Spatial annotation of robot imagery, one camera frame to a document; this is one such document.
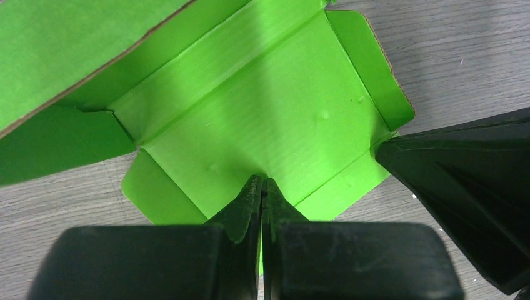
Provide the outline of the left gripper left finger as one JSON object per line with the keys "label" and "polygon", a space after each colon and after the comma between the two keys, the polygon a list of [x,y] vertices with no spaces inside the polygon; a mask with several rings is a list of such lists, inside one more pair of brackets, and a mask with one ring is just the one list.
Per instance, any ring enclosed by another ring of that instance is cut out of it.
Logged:
{"label": "left gripper left finger", "polygon": [[29,299],[256,299],[262,178],[204,224],[81,226],[52,245]]}

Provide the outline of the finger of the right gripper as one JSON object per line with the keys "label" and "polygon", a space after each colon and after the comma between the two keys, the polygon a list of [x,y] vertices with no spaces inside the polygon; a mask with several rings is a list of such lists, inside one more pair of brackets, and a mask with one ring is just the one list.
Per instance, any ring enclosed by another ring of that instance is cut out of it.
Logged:
{"label": "finger of the right gripper", "polygon": [[529,294],[528,108],[394,137],[375,158],[485,280]]}

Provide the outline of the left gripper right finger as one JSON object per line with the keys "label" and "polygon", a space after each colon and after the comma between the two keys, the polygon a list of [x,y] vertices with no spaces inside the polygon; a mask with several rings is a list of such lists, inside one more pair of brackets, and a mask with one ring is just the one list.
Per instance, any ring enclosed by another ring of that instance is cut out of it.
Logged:
{"label": "left gripper right finger", "polygon": [[310,221],[273,179],[262,186],[266,299],[456,299],[437,233],[410,222]]}

